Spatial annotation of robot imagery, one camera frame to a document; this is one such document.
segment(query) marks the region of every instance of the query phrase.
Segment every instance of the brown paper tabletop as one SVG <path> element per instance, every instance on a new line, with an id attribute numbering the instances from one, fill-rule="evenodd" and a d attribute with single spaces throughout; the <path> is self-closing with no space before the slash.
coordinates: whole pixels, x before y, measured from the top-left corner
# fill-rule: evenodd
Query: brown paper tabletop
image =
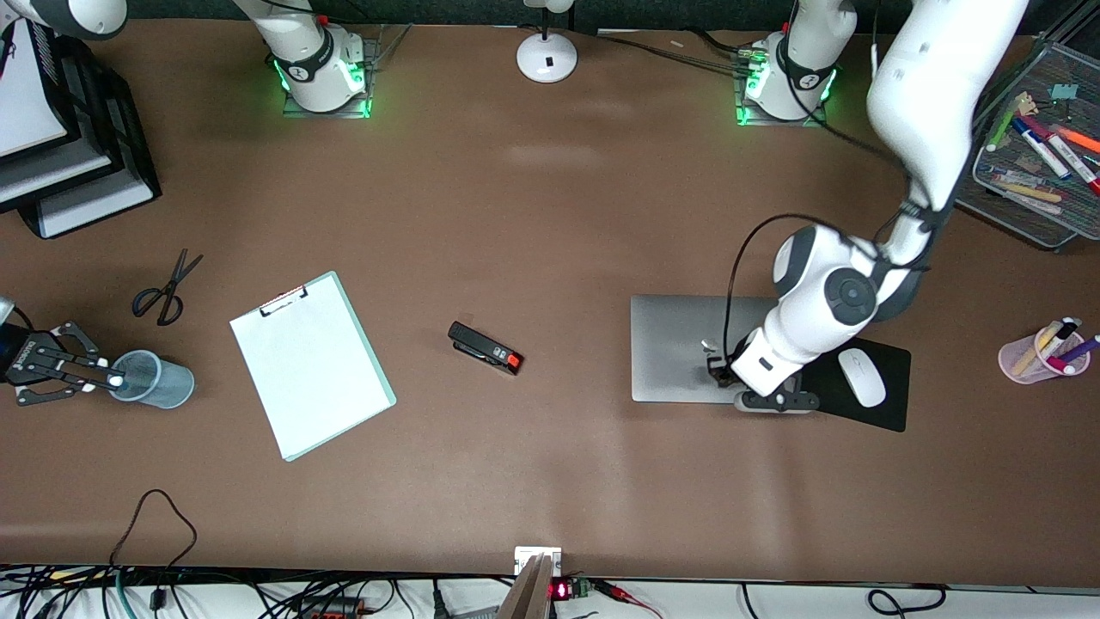
<path id="1" fill-rule="evenodd" d="M 102 393 L 19 409 L 4 390 L 0 561 L 105 562 L 161 487 L 198 528 L 191 565 L 506 573 L 513 546 L 547 544 L 590 574 L 1100 584 L 1100 371 L 1021 387 L 997 366 L 1053 319 L 1100 329 L 1093 245 L 1054 255 L 957 212 L 910 311 L 864 333 L 913 353 L 903 434 L 635 404 L 630 295 L 723 294 L 777 212 L 869 235 L 903 178 L 825 131 L 737 126 L 728 77 L 613 43 L 572 36 L 573 76 L 534 84 L 525 36 L 415 27 L 362 121 L 282 119 L 248 22 L 135 21 L 97 45 L 164 197 L 53 241 L 0 218 L 0 292 L 197 388 L 174 411 Z M 831 118 L 872 139 L 866 49 L 842 59 Z M 772 294 L 795 228 L 754 241 L 737 294 Z M 206 258 L 183 318 L 131 317 L 184 246 Z M 328 269 L 398 404 L 288 464 L 229 321 Z M 452 351 L 460 318 L 526 355 L 520 376 Z M 187 540 L 156 499 L 120 560 Z"/>

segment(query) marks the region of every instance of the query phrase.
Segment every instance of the scissors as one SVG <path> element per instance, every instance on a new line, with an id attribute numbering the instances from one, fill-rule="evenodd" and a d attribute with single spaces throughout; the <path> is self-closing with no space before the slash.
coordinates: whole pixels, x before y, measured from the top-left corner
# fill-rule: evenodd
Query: scissors
<path id="1" fill-rule="evenodd" d="M 184 262 L 187 261 L 187 250 L 180 251 L 179 259 L 176 261 L 176 269 L 172 272 L 172 278 L 168 279 L 167 285 L 164 287 L 145 288 L 134 297 L 133 305 L 131 306 L 134 317 L 139 319 L 144 317 L 148 312 L 148 308 L 163 296 L 165 297 L 164 307 L 161 308 L 161 316 L 156 319 L 156 324 L 157 327 L 166 328 L 175 323 L 179 319 L 179 316 L 184 313 L 184 300 L 176 296 L 176 286 L 179 285 L 179 281 L 184 280 L 184 277 L 187 276 L 187 273 L 191 272 L 191 268 L 199 263 L 199 259 L 202 259 L 201 253 L 185 268 Z M 168 309 L 173 306 L 176 308 L 176 312 L 169 318 Z"/>

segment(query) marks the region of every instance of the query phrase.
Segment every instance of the pen holder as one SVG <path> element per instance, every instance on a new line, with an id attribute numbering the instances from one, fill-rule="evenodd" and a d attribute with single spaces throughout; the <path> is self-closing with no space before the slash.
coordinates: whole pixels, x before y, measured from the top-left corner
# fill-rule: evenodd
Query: pen holder
<path id="1" fill-rule="evenodd" d="M 1042 332 L 1027 336 L 1023 340 L 1018 340 L 1013 343 L 1005 344 L 1001 347 L 1001 352 L 997 355 L 997 362 L 1001 366 L 1001 372 L 1004 376 L 1009 377 L 1010 380 L 1019 383 L 1020 385 L 1031 385 L 1033 383 L 1038 383 L 1041 380 L 1047 380 L 1052 378 L 1059 378 L 1065 376 L 1078 376 L 1084 373 L 1089 367 L 1089 361 L 1092 357 L 1091 353 L 1086 353 L 1080 357 L 1074 360 L 1068 366 L 1076 371 L 1072 375 L 1065 375 L 1060 372 L 1054 369 L 1054 366 L 1048 364 L 1046 360 L 1040 356 L 1038 350 L 1038 339 L 1042 336 Z M 1070 335 L 1066 342 L 1063 342 L 1057 349 L 1054 350 L 1052 357 L 1057 357 L 1068 353 L 1077 345 L 1085 342 L 1085 339 L 1077 335 L 1076 333 Z M 1013 368 L 1025 355 L 1032 357 L 1032 362 L 1027 365 L 1023 373 L 1015 375 L 1012 373 Z"/>

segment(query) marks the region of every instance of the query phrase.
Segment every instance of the white mouse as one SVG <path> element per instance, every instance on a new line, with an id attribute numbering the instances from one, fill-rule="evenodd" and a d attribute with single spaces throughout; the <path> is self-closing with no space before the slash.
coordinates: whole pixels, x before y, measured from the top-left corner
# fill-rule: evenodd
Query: white mouse
<path id="1" fill-rule="evenodd" d="M 887 386 L 882 384 L 882 377 L 875 363 L 859 349 L 849 349 L 837 355 L 840 362 L 840 369 L 844 378 L 848 380 L 848 387 L 856 395 L 856 400 L 864 408 L 878 407 L 887 399 Z"/>

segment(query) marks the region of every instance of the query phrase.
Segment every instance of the mouse pad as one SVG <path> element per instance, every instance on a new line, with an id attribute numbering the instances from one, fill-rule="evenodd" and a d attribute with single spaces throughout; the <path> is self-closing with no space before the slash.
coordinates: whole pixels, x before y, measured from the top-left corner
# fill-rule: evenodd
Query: mouse pad
<path id="1" fill-rule="evenodd" d="M 866 408 L 856 400 L 840 369 L 837 356 L 849 349 L 859 349 L 875 363 L 887 399 L 873 408 Z M 853 339 L 844 346 L 818 357 L 802 369 L 802 389 L 816 394 L 822 401 L 818 411 L 870 424 L 894 432 L 905 431 L 909 411 L 909 368 L 913 355 L 904 349 L 894 349 L 869 340 Z"/>

